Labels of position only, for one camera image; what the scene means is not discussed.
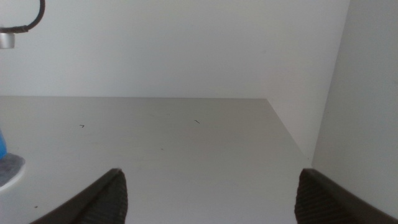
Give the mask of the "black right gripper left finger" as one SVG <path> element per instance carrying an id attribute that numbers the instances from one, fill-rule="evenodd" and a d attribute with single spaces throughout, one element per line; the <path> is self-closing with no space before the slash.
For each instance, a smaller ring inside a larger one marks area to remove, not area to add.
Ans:
<path id="1" fill-rule="evenodd" d="M 128 210 L 126 178 L 111 169 L 73 198 L 35 220 L 43 224 L 124 224 Z"/>

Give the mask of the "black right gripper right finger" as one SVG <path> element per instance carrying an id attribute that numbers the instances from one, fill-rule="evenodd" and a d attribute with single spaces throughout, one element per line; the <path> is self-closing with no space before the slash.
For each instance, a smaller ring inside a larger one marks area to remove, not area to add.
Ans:
<path id="1" fill-rule="evenodd" d="M 315 169 L 300 173 L 294 213 L 298 224 L 397 224 Z"/>

